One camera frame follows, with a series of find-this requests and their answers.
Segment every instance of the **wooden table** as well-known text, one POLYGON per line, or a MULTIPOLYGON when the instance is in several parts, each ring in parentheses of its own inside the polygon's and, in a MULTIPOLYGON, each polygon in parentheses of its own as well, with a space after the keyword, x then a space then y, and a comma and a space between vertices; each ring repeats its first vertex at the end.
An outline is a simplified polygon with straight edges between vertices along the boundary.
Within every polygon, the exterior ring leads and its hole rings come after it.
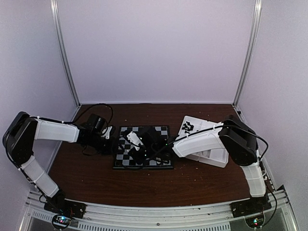
MULTIPOLYGON (((82 106, 79 113, 88 106, 82 106)), ((169 125, 178 133, 185 115, 219 122, 235 115, 231 105, 221 104, 116 104, 113 125, 169 125)), ((110 109, 97 106, 91 113, 110 116, 110 109)), ((241 168, 229 158, 225 168, 176 158, 174 170, 113 170, 113 157, 84 156, 78 144, 63 143, 50 171, 68 199, 119 206, 206 205, 250 196, 241 168)))

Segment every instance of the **checkered board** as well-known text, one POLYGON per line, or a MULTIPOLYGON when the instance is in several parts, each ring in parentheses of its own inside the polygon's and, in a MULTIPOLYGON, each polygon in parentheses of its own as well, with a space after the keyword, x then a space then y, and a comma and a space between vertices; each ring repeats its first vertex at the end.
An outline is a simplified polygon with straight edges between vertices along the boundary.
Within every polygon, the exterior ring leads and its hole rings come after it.
MULTIPOLYGON (((134 145, 130 144, 125 140, 122 136, 125 131, 134 131, 138 132, 142 129, 142 126, 139 127, 120 127, 120 139, 119 139, 119 146, 118 152, 115 156, 115 164, 113 169, 126 169, 125 167, 134 168, 140 167, 131 156, 129 156, 128 152, 134 148, 134 145)), ((155 127, 156 131, 159 131, 161 136, 164 139, 168 139, 170 136, 169 134, 169 127, 168 126, 157 126, 155 127)), ((156 160, 150 160, 149 164, 146 165, 143 169, 173 169, 173 161, 169 161, 168 163, 160 163, 156 160)))

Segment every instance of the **vertical metal post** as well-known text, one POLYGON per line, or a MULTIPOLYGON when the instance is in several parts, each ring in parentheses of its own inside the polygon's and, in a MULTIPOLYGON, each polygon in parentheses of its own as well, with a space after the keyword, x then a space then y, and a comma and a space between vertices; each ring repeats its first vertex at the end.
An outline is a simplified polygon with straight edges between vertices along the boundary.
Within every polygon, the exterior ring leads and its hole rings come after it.
POLYGON ((75 85, 74 85, 74 82, 73 82, 71 70, 70 70, 70 67, 69 67, 69 64, 68 64, 68 59, 67 59, 67 55, 66 55, 66 51, 65 51, 64 40, 63 40, 61 24, 60 24, 60 17, 59 17, 59 12, 58 12, 58 2, 57 2, 57 0, 51 0, 51 12, 52 12, 52 16, 53 16, 54 25, 56 27, 56 33, 57 33, 58 42, 59 42, 59 46, 60 46, 60 52, 61 52, 61 59, 62 59, 62 63, 63 63, 63 66, 64 66, 66 78, 67 78, 71 93, 74 97, 76 107, 79 107, 80 102, 79 102, 79 99, 78 99, 78 96, 77 96, 76 88, 75 88, 75 85))
POLYGON ((244 62, 244 66, 243 66, 243 70, 241 74, 240 83, 239 83, 239 86, 238 86, 238 89, 237 89, 237 92, 234 98, 234 102, 233 102, 234 107, 238 106, 239 99, 242 94, 244 83, 246 81, 249 66, 251 63, 252 53, 255 47, 257 33, 259 30, 261 10, 262 10, 262 1, 263 0, 256 0, 256 3, 255 3, 255 11, 254 11, 254 16, 253 16, 252 25, 251 25, 251 32, 250 32, 250 38, 249 38, 246 58, 245 58, 245 62, 244 62))

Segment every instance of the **white plastic container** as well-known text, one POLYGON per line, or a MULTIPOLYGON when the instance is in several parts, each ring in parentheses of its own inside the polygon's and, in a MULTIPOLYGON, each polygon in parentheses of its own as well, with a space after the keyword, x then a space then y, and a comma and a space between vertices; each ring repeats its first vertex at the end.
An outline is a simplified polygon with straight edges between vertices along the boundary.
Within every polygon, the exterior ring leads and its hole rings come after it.
MULTIPOLYGON (((197 131, 207 128, 214 128, 222 123, 214 123, 190 116, 185 116, 182 122, 179 137, 184 137, 197 131), (183 130, 184 124, 189 123, 190 131, 183 130)), ((199 161, 205 164, 217 167, 225 167, 229 160, 229 154, 219 139, 221 128, 202 132, 187 139, 183 139, 174 144, 173 150, 179 157, 186 157, 191 160, 199 161)))

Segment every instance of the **white wall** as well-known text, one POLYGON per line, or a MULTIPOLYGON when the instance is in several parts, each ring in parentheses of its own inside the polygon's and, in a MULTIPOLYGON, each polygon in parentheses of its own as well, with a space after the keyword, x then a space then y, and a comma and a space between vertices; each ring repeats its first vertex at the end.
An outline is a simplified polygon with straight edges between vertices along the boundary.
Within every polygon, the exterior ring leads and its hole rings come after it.
MULTIPOLYGON (((61 63, 49 0, 0 0, 0 136, 19 111, 70 120, 75 111, 61 63)), ((55 142, 36 141, 46 169, 55 142)), ((29 192, 0 145, 0 224, 13 231, 29 192)))
POLYGON ((307 230, 308 1, 264 1, 239 106, 268 140, 275 186, 285 185, 301 230, 307 230))
POLYGON ((82 103, 231 103, 254 0, 59 1, 82 103))

